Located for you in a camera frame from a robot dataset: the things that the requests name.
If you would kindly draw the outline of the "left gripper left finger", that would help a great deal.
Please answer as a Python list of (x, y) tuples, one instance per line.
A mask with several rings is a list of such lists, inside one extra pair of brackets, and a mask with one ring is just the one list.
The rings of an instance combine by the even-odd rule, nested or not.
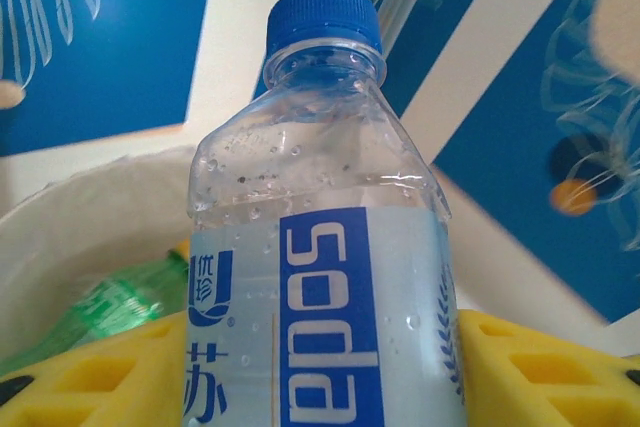
[(173, 314), (1, 377), (1, 425), (179, 426), (186, 316)]

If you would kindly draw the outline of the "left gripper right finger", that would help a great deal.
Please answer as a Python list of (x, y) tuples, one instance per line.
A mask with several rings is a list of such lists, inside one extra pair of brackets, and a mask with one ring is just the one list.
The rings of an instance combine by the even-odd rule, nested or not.
[(458, 322), (470, 425), (638, 425), (637, 361), (474, 310)]

